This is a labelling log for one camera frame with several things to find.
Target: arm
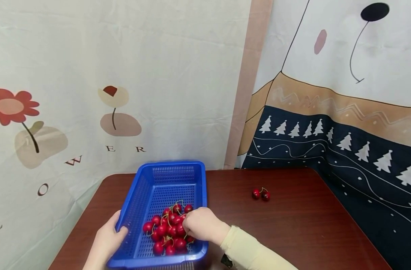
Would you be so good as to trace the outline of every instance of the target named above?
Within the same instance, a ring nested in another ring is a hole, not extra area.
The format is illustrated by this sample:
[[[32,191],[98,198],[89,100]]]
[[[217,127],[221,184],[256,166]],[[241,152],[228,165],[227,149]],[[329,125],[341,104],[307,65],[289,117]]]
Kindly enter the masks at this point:
[[[82,270],[105,270],[105,265],[112,255],[120,247],[128,230],[122,227],[116,232],[114,227],[120,217],[120,210],[117,211],[96,233],[96,236],[88,254],[87,261]]]
[[[183,227],[188,235],[219,245],[238,270],[297,270],[245,231],[220,221],[209,208],[188,213]]]

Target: curtain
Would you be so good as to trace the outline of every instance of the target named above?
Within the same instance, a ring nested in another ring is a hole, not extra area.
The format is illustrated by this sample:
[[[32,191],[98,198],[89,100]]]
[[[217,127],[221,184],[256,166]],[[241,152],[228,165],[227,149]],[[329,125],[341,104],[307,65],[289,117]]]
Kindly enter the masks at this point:
[[[250,9],[0,1],[0,270],[46,269],[108,175],[223,168]]]
[[[238,154],[316,170],[411,270],[411,0],[274,1]]]

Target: white tree print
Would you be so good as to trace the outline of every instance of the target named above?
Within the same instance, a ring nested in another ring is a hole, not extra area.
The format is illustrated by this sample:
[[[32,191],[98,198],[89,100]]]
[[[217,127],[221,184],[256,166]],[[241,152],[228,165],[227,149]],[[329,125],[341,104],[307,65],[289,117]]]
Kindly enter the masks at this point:
[[[307,129],[304,132],[303,137],[307,138],[308,136],[311,136],[311,135],[312,135],[312,121],[307,126]]]
[[[330,129],[330,131],[327,133],[327,139],[330,143],[332,143],[333,139],[333,128]]]
[[[299,123],[297,122],[297,125],[291,130],[291,133],[288,134],[288,136],[293,137],[298,137],[299,135]]]
[[[406,186],[411,186],[411,166],[406,168],[406,171],[400,173],[400,175],[396,176],[397,179],[401,180],[401,184]]]
[[[368,161],[368,156],[369,156],[369,143],[367,142],[367,144],[365,144],[363,146],[363,148],[361,148],[358,153],[356,153],[355,155],[358,156],[359,160],[364,160],[365,162],[369,162]]]
[[[284,134],[285,135],[286,120],[274,131],[276,135]]]
[[[324,133],[323,132],[323,120],[320,119],[318,124],[316,125],[315,131],[313,132],[315,134],[315,136],[317,136],[320,133]]]
[[[348,132],[348,135],[345,136],[343,140],[341,140],[341,142],[338,144],[338,147],[340,147],[341,150],[345,149],[345,150],[351,151],[350,146],[351,146],[351,133]]]
[[[268,116],[267,120],[265,120],[264,124],[261,126],[261,128],[259,129],[260,131],[262,131],[262,133],[265,133],[265,131],[270,131],[270,120],[271,115]]]
[[[383,170],[387,173],[390,173],[389,167],[391,166],[390,161],[392,160],[392,152],[392,150],[389,150],[387,154],[380,157],[376,162],[373,163],[377,167],[377,170]]]

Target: left hand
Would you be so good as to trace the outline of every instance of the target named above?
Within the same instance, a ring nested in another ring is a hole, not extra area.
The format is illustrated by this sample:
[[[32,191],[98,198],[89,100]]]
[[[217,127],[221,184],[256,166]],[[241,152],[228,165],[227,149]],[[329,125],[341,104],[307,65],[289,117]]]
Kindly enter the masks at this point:
[[[126,227],[116,232],[115,225],[120,217],[120,210],[104,224],[96,233],[93,245],[83,270],[104,269],[105,264],[120,247],[128,233]]]

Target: navy blue fabric panel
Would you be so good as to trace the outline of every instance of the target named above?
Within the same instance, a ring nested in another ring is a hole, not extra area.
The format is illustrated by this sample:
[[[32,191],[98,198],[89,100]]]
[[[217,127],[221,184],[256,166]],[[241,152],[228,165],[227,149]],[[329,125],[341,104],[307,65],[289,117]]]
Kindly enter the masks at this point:
[[[279,128],[284,122],[285,131]],[[367,144],[369,150],[357,156]],[[300,166],[319,173],[393,269],[411,270],[411,147],[327,115],[265,106],[242,167]],[[407,181],[397,178],[402,172]]]

